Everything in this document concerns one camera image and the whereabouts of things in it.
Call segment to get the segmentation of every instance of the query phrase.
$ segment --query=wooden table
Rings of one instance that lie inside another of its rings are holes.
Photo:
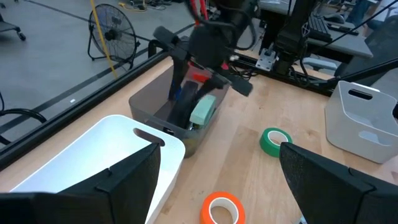
[[[0,172],[0,191],[7,192],[44,165],[101,118],[110,114],[131,117],[128,99],[171,66],[160,62],[87,114]],[[310,71],[313,76],[330,76]],[[332,146],[325,137],[324,107],[328,97],[263,76],[251,79],[249,97],[230,89],[196,154],[185,159],[174,191],[156,223],[199,223],[203,200],[214,191],[237,196],[246,223],[293,223],[300,210],[286,184],[279,160],[259,146],[263,130],[287,131],[295,144],[334,161],[398,184],[398,158],[383,165]]]

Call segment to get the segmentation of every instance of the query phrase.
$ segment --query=desk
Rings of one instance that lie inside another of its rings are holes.
[[[0,172],[0,190],[11,190],[88,128],[110,114],[131,116],[128,99],[171,66],[165,59],[87,114]],[[322,78],[328,75],[310,71]],[[300,210],[286,184],[279,160],[265,154],[259,138],[265,128],[286,130],[295,144],[398,184],[398,158],[378,165],[337,149],[325,137],[328,97],[263,76],[253,77],[244,97],[230,89],[196,154],[182,163],[175,189],[156,223],[199,223],[204,198],[216,190],[242,201],[246,223],[293,223]]]
[[[291,12],[293,11],[294,4],[295,0],[292,0]],[[271,42],[275,41],[277,33],[284,25],[288,7],[288,0],[281,1],[280,4],[272,4],[264,1],[260,2],[260,8],[262,11],[261,19],[265,21],[271,21],[266,27],[266,34],[262,40],[261,48],[267,48]],[[344,24],[344,26],[354,28],[354,25],[347,22]],[[332,39],[335,39],[343,34],[333,30],[330,30],[329,33]],[[314,49],[317,49],[319,46],[325,44],[326,42],[324,41],[309,38],[308,51],[311,52]],[[330,44],[326,49],[319,51],[317,54],[344,63],[348,63],[353,56],[364,58],[373,57],[372,52],[369,50],[369,47],[364,41],[364,37],[361,35],[346,35],[340,40]]]

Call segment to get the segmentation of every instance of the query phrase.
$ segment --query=white plastic bin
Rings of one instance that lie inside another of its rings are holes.
[[[111,167],[150,144],[135,129],[165,143],[160,148],[159,177],[146,219],[146,224],[153,223],[174,188],[185,147],[179,139],[122,115],[98,121],[11,192],[58,193]]]
[[[373,162],[398,155],[397,100],[355,83],[338,82],[325,108],[326,137],[333,145]]]

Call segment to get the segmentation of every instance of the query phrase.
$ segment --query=chair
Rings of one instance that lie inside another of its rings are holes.
[[[335,70],[336,77],[345,77],[347,75],[366,70],[392,59],[398,58],[398,15],[388,17],[384,23],[375,30],[369,37],[365,39],[365,43],[373,53],[373,58],[353,57],[350,63],[342,63]],[[316,70],[327,68],[334,70],[329,66],[325,66],[325,61],[311,58],[307,59],[304,64],[314,67]],[[388,71],[383,71],[377,75],[357,81],[357,83],[370,86],[380,79]]]

